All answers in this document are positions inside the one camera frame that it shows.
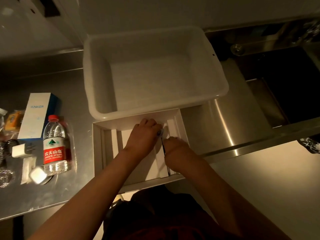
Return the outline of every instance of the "stainless steel countertop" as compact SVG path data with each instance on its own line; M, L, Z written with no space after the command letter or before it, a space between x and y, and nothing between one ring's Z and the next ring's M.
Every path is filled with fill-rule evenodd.
M52 74L10 80L2 85L0 108L7 110L24 109L31 92L52 92L60 98L57 114L68 124L73 161L70 171L56 175L46 185L20 185L22 160L8 160L16 177L11 185L0 189L0 220L62 204L94 177L91 136L95 120L88 110L78 52L82 51L74 51L74 70L55 69ZM66 57L66 61L70 60L69 54ZM190 147L209 163L320 133L320 118L272 129L235 61L228 59L221 64L229 83L228 94L181 109ZM41 165L42 141L33 144L38 147L36 164Z

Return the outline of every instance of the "person's right hand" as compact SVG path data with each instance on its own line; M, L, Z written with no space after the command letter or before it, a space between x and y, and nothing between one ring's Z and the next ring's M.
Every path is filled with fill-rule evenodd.
M164 161L174 172L183 174L184 170L188 170L190 164L198 159L198 156L182 139L171 136L169 139L163 140L163 146L165 149Z

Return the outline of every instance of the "bottle label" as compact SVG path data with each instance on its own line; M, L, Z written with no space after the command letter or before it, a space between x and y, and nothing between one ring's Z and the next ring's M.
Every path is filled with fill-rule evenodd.
M43 140L43 163L66 160L66 147L63 137L52 137Z

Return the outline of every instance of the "water bottle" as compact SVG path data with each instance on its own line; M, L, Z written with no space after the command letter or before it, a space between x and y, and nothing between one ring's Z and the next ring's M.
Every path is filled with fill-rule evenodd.
M49 115L49 123L43 131L43 163L45 172L51 176L68 170L66 161L66 132L57 115Z

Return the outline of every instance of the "open box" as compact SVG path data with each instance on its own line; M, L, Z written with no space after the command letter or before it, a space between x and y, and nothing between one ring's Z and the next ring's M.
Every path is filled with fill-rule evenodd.
M93 123L94 171L99 173L123 149L132 128L143 119L155 119L164 128L163 138L179 137L188 142L180 109L169 109L151 113L142 113L128 117ZM119 193L130 192L169 183L182 179L181 174L167 168L165 154L158 139L151 153L145 157L120 189Z

